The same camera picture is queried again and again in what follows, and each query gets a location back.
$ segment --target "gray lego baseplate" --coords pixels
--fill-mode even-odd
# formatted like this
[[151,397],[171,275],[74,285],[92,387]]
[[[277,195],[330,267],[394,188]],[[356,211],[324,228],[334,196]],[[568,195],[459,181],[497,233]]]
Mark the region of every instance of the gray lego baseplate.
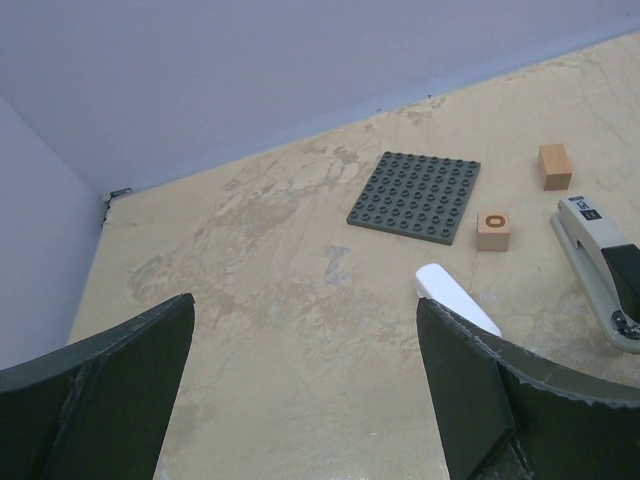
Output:
[[451,245],[478,173],[478,162],[385,152],[347,223]]

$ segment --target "stapler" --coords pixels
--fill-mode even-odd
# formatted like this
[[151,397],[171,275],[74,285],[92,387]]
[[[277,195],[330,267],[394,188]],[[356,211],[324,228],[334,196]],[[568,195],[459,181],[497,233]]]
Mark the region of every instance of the stapler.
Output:
[[605,337],[640,353],[640,250],[586,197],[558,203],[551,225]]

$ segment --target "letter block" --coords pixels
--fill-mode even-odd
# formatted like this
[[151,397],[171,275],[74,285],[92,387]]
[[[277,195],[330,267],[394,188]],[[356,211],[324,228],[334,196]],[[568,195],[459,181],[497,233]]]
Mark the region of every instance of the letter block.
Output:
[[563,144],[541,145],[538,153],[538,167],[544,190],[569,188],[573,170]]
[[478,212],[476,250],[506,252],[510,234],[509,212]]

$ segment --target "beige marble surface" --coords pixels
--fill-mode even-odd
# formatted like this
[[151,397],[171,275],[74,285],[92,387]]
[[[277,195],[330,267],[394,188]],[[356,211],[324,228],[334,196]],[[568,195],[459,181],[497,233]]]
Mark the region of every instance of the beige marble surface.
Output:
[[[415,330],[413,276],[442,264],[515,343],[640,386],[548,223],[587,194],[640,243],[640,34],[425,100],[115,203],[73,340],[181,292],[196,331],[160,480],[447,478]],[[543,192],[561,142],[568,192]],[[478,160],[452,247],[348,226],[385,150]],[[477,253],[479,209],[507,253]]]

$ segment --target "stain on surface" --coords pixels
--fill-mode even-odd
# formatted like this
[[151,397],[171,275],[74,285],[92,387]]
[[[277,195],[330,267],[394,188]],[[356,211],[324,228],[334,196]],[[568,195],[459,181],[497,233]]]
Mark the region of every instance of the stain on surface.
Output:
[[333,155],[342,160],[342,163],[345,165],[358,161],[358,153],[350,152],[345,147],[337,147],[333,150]]
[[413,123],[416,127],[420,125],[425,119],[425,114],[422,112],[407,112],[406,115],[407,118],[411,120],[411,123]]
[[329,258],[329,265],[324,272],[325,285],[346,285],[351,281],[352,275],[339,271],[341,257],[351,252],[349,247],[330,246],[325,248],[325,256]]
[[312,154],[319,154],[319,153],[326,153],[327,152],[327,145],[317,145],[318,141],[317,140],[313,140],[311,142],[305,143],[302,148],[300,149],[300,151],[302,153],[312,153]]
[[480,301],[482,302],[487,302],[487,303],[495,303],[498,300],[500,300],[500,297],[496,294],[493,293],[481,293],[480,294]]

